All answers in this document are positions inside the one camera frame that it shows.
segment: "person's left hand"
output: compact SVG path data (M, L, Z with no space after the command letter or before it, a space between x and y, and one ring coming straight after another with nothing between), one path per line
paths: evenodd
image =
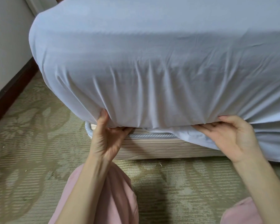
M103 109L97 121L97 126L93 131L90 156L103 158L108 162L117 155L125 137L134 129L132 127L107 128L109 120L108 112Z

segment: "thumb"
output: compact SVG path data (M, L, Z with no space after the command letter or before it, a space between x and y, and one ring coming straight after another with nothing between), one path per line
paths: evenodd
M247 126L247 122L239 116L219 116L222 122L230 123L237 129L243 129Z
M107 110L102 109L101 116L99 117L99 119L97 121L98 123L97 123L95 131L98 133L102 133L103 130L107 126L108 120L109 120L109 114L108 114Z

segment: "person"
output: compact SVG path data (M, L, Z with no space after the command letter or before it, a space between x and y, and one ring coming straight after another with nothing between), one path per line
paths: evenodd
M238 116L194 125L232 161L251 197L228 209L221 224L280 224L280 180L264 158L254 130ZM127 175L112 162L132 128L107 128L102 110L85 164L69 177L49 224L136 224L136 196Z

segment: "carpet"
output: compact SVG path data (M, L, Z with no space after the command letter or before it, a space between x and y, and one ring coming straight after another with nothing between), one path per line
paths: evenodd
M0 224L48 223L89 148L84 122L38 73L0 121ZM248 195L225 157L116 163L132 180L140 223L219 223Z

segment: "leg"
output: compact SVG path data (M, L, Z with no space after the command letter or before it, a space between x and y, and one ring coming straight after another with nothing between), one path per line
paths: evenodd
M224 212L221 224L263 224L251 197Z
M54 224L68 198L83 165L77 167L64 187L61 199L49 221ZM129 177L114 163L107 174L96 209L95 224L138 224L138 205Z

